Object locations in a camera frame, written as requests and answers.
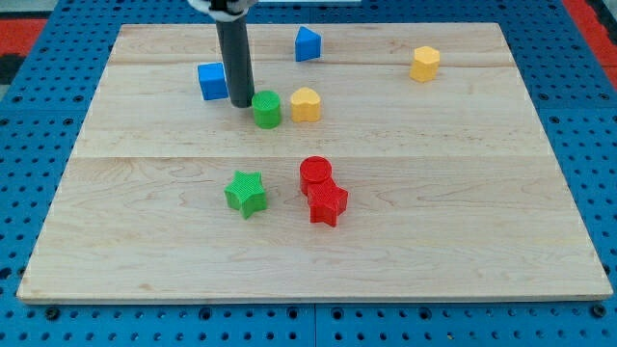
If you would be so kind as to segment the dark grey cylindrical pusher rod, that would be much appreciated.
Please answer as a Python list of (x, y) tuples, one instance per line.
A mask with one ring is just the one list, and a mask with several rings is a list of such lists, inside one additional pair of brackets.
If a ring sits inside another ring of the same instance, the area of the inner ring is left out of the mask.
[(249, 108), (255, 85), (246, 18), (241, 16), (234, 21), (217, 21), (216, 29), (230, 102), (237, 108)]

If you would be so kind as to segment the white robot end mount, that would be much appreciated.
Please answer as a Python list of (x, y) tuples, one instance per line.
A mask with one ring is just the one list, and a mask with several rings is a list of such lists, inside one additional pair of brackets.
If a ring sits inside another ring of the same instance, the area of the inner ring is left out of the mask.
[(257, 0), (187, 0), (200, 13), (209, 15), (215, 21), (232, 22), (245, 16)]

